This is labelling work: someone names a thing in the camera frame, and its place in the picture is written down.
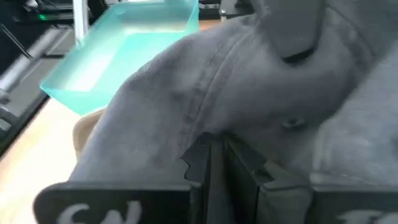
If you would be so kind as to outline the beige baseball cap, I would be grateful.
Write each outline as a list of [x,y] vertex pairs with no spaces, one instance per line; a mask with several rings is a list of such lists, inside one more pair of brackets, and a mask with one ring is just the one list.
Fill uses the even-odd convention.
[[84,145],[87,142],[100,117],[102,117],[103,112],[104,108],[101,108],[100,110],[96,110],[92,113],[86,114],[82,116],[74,125],[72,140],[77,160],[79,160]]

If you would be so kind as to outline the teal plastic tray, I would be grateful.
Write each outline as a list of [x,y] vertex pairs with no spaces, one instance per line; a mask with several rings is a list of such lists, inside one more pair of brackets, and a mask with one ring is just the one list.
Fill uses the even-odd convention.
[[198,0],[117,3],[40,87],[79,115],[103,108],[130,75],[168,46],[198,31],[198,14]]

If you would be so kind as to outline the grey baseball cap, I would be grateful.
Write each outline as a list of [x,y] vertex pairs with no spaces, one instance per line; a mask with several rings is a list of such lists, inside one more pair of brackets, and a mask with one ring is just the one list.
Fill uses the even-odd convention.
[[398,42],[322,124],[314,150],[313,183],[398,186]]
[[237,135],[310,178],[314,142],[398,42],[398,0],[328,0],[317,48],[285,63],[271,10],[186,36],[131,75],[95,126],[71,180],[130,180],[178,159],[202,133]]

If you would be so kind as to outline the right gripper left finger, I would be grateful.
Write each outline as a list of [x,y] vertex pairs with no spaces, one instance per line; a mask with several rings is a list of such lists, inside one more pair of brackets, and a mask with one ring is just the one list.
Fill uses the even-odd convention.
[[221,138],[201,135],[163,169],[147,168],[130,182],[63,182],[34,200],[38,224],[206,224],[212,156]]

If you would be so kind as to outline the silver aluminium frame bracket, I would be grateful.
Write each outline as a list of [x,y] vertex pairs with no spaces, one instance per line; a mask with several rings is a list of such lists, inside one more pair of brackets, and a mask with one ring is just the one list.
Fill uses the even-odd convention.
[[77,42],[81,42],[88,32],[88,13],[88,0],[73,0],[73,22]]

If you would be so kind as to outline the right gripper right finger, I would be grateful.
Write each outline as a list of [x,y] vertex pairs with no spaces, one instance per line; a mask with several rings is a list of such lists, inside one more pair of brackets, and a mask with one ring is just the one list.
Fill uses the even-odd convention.
[[238,224],[398,224],[398,188],[311,184],[234,136],[224,163]]

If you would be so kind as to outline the black aluminium table frame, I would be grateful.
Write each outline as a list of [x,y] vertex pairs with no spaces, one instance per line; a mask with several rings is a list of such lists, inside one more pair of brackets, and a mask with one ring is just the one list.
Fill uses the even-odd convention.
[[9,125],[8,128],[0,125],[0,157],[7,152],[11,144],[39,112],[48,98],[49,96],[41,91],[38,97],[19,116],[12,114],[5,106],[0,105],[0,121]]

